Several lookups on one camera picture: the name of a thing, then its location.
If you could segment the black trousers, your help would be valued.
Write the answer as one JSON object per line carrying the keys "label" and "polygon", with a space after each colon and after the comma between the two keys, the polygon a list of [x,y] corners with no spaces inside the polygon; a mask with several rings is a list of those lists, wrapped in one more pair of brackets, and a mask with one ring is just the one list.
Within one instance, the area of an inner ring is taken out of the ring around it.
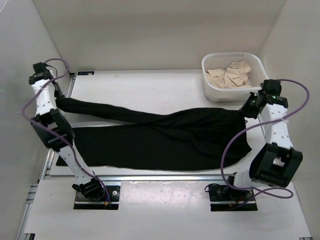
{"label": "black trousers", "polygon": [[115,121],[114,126],[74,128],[75,146],[90,167],[135,170],[202,171],[228,167],[251,152],[237,110],[192,108],[171,114],[135,111],[73,98],[58,99],[66,113]]}

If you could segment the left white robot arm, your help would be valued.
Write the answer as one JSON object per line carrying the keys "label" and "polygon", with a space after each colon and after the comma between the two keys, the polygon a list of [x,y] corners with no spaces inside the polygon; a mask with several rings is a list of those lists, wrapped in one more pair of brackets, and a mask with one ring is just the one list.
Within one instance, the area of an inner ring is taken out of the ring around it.
{"label": "left white robot arm", "polygon": [[57,153],[67,164],[77,180],[72,185],[74,190],[87,199],[109,202],[107,187],[85,161],[77,157],[74,131],[57,107],[56,100],[64,97],[57,83],[58,73],[53,72],[55,68],[47,62],[35,63],[33,69],[34,74],[28,83],[34,91],[31,101],[36,102],[36,113],[33,118],[23,117],[30,122],[45,147]]}

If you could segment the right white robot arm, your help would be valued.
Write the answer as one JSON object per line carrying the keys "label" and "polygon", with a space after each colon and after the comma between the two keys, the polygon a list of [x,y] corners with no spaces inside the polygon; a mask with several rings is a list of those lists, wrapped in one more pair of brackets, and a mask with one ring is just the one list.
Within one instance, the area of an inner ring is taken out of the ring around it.
{"label": "right white robot arm", "polygon": [[265,144],[252,160],[248,170],[236,172],[224,178],[224,193],[230,200],[238,199],[243,192],[270,186],[287,187],[303,160],[303,154],[294,149],[288,130],[287,119],[297,111],[288,113],[288,100],[281,96],[282,79],[266,79],[257,93],[250,93],[240,114],[259,119],[259,123],[237,133],[227,144],[223,156],[233,142],[247,131],[261,127]]}

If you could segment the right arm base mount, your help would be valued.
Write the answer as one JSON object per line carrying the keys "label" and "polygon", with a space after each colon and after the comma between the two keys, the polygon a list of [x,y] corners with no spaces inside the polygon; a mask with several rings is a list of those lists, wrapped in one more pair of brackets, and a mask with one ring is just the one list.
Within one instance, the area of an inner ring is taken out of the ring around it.
{"label": "right arm base mount", "polygon": [[227,185],[210,183],[204,191],[209,195],[212,212],[253,212],[258,207],[252,190],[236,190]]}

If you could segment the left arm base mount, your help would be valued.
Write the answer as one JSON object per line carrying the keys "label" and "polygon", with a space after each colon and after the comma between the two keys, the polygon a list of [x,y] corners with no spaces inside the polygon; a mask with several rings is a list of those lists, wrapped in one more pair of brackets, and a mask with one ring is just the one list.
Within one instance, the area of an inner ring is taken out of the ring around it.
{"label": "left arm base mount", "polygon": [[118,210],[121,193],[120,184],[106,185],[105,189],[93,181],[82,186],[73,184],[76,191],[73,208],[75,210]]}

